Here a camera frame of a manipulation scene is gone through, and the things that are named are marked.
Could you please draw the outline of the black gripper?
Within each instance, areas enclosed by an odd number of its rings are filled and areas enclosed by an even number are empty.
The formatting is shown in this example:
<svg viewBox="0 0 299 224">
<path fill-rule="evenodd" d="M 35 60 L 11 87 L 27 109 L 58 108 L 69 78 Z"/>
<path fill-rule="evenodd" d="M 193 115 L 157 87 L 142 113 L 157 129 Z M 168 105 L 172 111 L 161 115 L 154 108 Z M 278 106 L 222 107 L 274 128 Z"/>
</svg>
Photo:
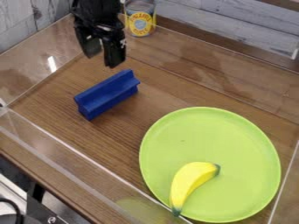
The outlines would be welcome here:
<svg viewBox="0 0 299 224">
<path fill-rule="evenodd" d="M 114 68 L 126 59 L 124 24 L 117 17 L 120 10 L 120 0 L 73 0 L 70 5 L 75 37 L 81 51 L 87 58 L 101 52 L 98 38 L 91 32 L 97 35 L 106 35 L 101 41 L 104 62 L 109 68 Z"/>
</svg>

